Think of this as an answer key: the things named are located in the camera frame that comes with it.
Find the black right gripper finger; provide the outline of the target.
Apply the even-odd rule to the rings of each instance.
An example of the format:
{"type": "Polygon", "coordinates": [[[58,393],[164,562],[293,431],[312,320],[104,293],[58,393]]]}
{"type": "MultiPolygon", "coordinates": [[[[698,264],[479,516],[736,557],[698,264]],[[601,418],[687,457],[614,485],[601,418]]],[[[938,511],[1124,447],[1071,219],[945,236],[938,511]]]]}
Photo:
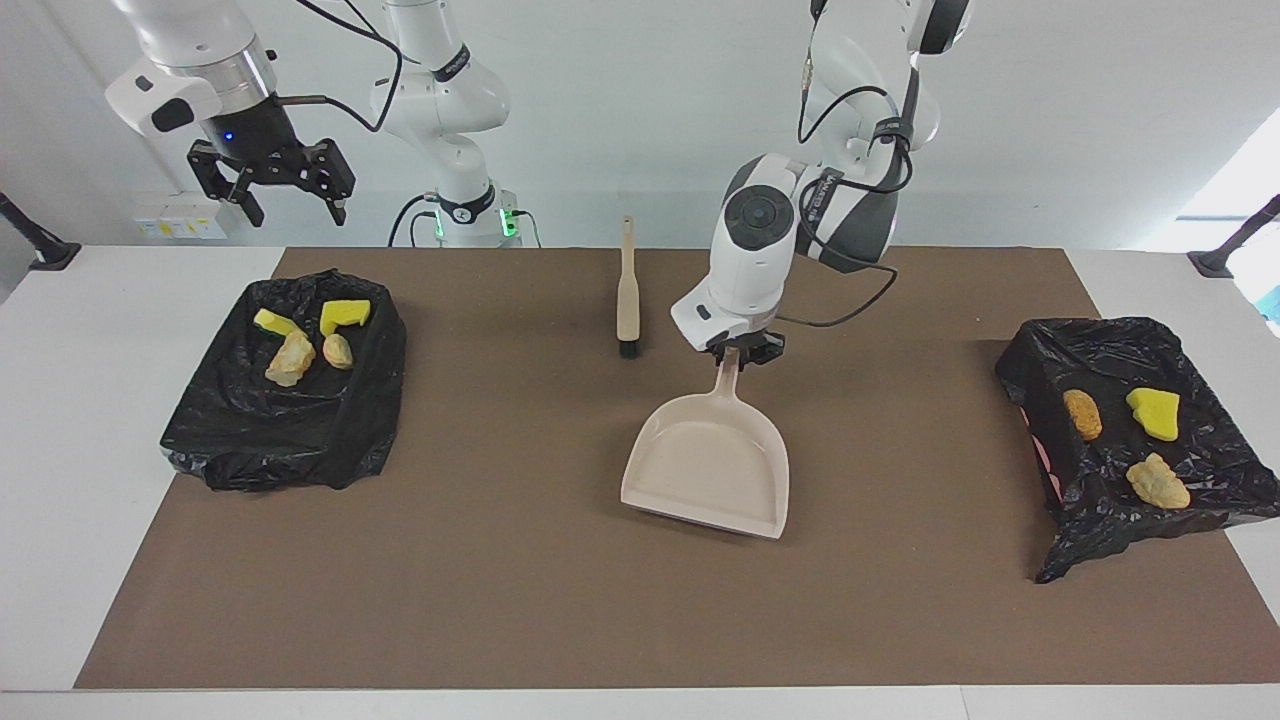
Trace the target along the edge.
{"type": "Polygon", "coordinates": [[[255,182],[252,170],[241,170],[233,184],[233,204],[237,205],[253,228],[260,228],[265,214],[257,199],[253,196],[252,184],[255,182]]]}
{"type": "Polygon", "coordinates": [[[356,177],[334,140],[308,146],[308,182],[310,192],[324,200],[335,225],[344,225],[346,202],[355,191],[356,177]]]}

